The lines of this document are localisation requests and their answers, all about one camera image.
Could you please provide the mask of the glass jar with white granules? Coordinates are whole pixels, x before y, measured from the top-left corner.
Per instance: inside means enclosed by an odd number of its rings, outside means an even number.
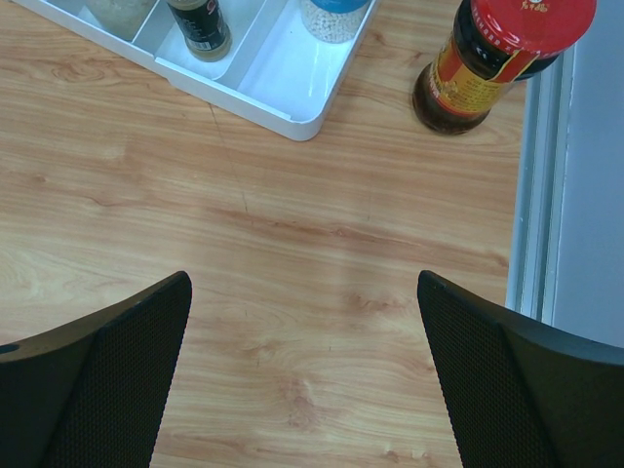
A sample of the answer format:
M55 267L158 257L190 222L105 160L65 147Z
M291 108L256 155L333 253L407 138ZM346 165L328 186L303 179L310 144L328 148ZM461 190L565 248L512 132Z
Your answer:
M155 0L87 0L86 7L109 33L132 41Z

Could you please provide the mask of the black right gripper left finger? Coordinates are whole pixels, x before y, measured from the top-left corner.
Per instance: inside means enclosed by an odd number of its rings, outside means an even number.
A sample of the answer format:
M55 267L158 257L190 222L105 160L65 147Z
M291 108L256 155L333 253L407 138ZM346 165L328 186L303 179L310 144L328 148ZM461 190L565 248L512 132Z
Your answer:
M192 299L184 271L1 347L4 467L147 467Z

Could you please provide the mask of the small black-cap spice jar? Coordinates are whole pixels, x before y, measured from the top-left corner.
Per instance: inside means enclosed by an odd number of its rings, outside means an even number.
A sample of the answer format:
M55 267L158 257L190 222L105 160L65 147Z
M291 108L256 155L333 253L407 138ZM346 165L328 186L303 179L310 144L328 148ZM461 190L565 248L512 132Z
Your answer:
M211 62L227 55L231 47L231 33L218 1L169 0L167 5L193 56Z

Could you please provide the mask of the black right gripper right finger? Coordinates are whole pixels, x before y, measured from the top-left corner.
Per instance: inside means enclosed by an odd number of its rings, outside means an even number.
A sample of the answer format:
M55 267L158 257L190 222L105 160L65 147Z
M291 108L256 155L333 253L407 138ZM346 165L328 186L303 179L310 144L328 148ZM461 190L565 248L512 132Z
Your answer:
M428 270L417 300L463 466L622 466L622 348Z

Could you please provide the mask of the red-lid sauce bottle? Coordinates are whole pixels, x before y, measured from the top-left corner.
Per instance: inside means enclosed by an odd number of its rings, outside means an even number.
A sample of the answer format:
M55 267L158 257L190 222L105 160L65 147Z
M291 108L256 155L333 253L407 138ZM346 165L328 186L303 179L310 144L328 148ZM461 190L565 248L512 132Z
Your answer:
M589 29L598 2L471 0L447 42L417 77L419 121L443 135L478 127L518 82L549 67Z

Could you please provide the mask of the silver-lid salt shaker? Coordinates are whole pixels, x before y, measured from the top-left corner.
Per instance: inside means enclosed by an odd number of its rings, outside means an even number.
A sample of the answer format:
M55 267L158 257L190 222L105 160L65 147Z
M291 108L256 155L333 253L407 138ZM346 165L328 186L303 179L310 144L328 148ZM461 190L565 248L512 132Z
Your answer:
M367 13L367 0L302 0L301 17L317 39L340 44L353 39Z

